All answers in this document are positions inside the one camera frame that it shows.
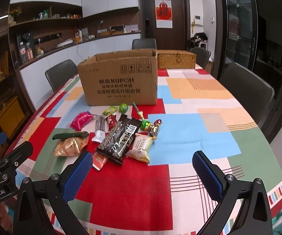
cardboard box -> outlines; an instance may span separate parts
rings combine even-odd
[[[78,65],[89,105],[155,105],[157,51],[134,49],[97,54]]]
[[[195,69],[196,54],[184,50],[158,50],[157,67],[163,69]]]

glass door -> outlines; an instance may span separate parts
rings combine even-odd
[[[224,64],[237,62],[253,69],[257,49],[256,0],[224,0],[227,40]]]

table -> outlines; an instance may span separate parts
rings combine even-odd
[[[79,77],[70,79],[10,147],[25,140],[34,147],[17,169],[17,186],[24,177],[44,180],[73,163],[74,157],[52,155],[56,144],[52,136],[72,131],[69,124],[78,113],[100,114],[106,108],[89,107]],[[157,105],[139,109],[150,121],[163,122],[149,152],[150,164],[125,158],[122,166],[109,160],[101,171],[92,168],[76,199],[68,203],[90,235],[196,234],[217,204],[192,167],[196,150],[203,150],[226,174],[248,181],[262,178],[272,216],[282,208],[282,172],[267,140],[240,103],[201,67],[158,71]],[[127,114],[138,118],[132,106]],[[90,139],[94,128],[90,122],[83,129],[90,132]],[[90,140],[88,150],[96,147]],[[54,228],[63,232],[49,202],[44,202]],[[238,200],[223,234],[230,230],[240,205]]]

poster on door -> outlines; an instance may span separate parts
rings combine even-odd
[[[156,28],[173,28],[171,0],[155,0]]]

brown door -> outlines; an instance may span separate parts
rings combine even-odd
[[[185,0],[171,0],[172,28],[156,27],[155,0],[142,0],[144,36],[155,38],[158,49],[186,49],[186,10]]]

